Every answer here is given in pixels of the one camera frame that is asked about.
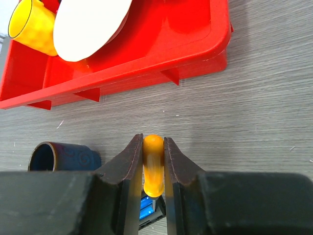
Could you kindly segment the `yellow plastic cup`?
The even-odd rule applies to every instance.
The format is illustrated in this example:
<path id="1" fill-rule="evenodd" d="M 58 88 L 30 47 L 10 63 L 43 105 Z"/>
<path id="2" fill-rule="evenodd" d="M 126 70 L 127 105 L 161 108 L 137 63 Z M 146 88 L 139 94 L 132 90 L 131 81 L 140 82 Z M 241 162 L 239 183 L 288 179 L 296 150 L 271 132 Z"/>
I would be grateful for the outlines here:
<path id="1" fill-rule="evenodd" d="M 8 35 L 31 49 L 56 56 L 53 42 L 55 17 L 40 0 L 22 0 L 10 17 Z"/>

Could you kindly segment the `orange handled screwdriver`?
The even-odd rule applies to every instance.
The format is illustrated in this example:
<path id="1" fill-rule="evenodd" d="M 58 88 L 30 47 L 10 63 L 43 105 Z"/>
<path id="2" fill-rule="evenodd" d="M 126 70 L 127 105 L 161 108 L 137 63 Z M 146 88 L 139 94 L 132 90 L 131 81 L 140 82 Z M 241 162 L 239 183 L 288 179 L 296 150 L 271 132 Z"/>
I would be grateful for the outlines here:
<path id="1" fill-rule="evenodd" d="M 164 186 L 164 139 L 148 135 L 143 140 L 144 192 L 151 198 L 159 198 Z"/>

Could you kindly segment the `red plastic tray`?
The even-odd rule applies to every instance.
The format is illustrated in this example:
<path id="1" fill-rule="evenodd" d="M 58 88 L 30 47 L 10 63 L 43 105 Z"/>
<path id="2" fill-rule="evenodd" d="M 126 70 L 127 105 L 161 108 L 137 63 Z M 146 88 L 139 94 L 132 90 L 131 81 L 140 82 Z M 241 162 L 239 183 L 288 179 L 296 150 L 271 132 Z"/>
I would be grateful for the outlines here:
<path id="1" fill-rule="evenodd" d="M 223 71 L 233 31 L 226 0 L 135 0 L 117 37 L 66 62 L 11 41 L 0 107 L 49 110 L 84 99 Z"/>

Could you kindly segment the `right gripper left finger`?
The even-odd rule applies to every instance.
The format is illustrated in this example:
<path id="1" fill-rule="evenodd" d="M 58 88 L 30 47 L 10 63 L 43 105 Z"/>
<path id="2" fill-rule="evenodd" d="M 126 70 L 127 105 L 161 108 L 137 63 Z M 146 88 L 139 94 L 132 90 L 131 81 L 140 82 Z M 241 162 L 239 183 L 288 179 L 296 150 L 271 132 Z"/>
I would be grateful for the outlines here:
<path id="1" fill-rule="evenodd" d="M 136 235 L 143 135 L 96 171 L 4 171 L 3 235 Z"/>

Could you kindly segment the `black remote blue batteries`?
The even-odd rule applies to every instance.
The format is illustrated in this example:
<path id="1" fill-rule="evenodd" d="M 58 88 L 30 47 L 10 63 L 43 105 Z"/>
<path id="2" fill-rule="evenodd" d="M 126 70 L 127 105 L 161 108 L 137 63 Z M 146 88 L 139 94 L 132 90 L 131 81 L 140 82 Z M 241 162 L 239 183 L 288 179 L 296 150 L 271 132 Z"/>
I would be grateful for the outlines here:
<path id="1" fill-rule="evenodd" d="M 158 198 L 149 197 L 144 191 L 141 193 L 139 231 L 166 217 L 166 204 L 161 195 Z"/>

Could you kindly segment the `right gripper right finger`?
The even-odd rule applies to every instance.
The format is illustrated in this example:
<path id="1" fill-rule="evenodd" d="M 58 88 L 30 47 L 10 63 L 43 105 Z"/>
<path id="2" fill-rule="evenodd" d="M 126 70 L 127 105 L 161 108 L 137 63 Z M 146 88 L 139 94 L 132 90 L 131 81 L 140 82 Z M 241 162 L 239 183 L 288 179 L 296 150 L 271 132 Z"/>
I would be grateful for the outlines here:
<path id="1" fill-rule="evenodd" d="M 164 140 L 170 235 L 310 235 L 313 183 L 297 173 L 211 172 Z"/>

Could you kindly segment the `white paper plate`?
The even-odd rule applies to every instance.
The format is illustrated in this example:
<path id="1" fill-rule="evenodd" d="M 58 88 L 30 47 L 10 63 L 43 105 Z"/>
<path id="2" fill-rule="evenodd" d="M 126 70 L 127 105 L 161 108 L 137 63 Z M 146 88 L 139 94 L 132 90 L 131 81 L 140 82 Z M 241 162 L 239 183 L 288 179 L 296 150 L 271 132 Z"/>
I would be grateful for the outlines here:
<path id="1" fill-rule="evenodd" d="M 90 57 L 124 27 L 132 0 L 63 0 L 54 23 L 53 42 L 65 61 Z"/>

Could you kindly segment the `dark blue ceramic mug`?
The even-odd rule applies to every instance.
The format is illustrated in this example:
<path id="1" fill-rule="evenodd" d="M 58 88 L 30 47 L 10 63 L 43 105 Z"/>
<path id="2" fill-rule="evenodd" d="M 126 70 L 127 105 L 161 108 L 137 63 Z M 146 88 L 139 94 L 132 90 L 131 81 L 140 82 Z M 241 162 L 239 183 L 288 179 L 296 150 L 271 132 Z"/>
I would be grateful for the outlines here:
<path id="1" fill-rule="evenodd" d="M 33 150 L 28 171 L 94 171 L 101 157 L 85 145 L 45 141 Z"/>

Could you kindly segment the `blue aaa battery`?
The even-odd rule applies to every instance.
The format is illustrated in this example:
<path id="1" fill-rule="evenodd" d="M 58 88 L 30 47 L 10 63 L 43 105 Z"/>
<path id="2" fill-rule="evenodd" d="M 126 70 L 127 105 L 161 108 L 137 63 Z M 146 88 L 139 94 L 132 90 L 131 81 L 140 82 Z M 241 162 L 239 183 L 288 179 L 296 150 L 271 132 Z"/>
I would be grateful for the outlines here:
<path id="1" fill-rule="evenodd" d="M 155 210 L 152 205 L 145 207 L 144 209 L 140 210 L 139 220 L 143 220 L 144 218 L 150 216 L 154 212 Z"/>
<path id="2" fill-rule="evenodd" d="M 145 207 L 151 205 L 152 203 L 153 203 L 153 199 L 146 195 L 146 196 L 141 198 L 140 209 L 142 210 Z"/>

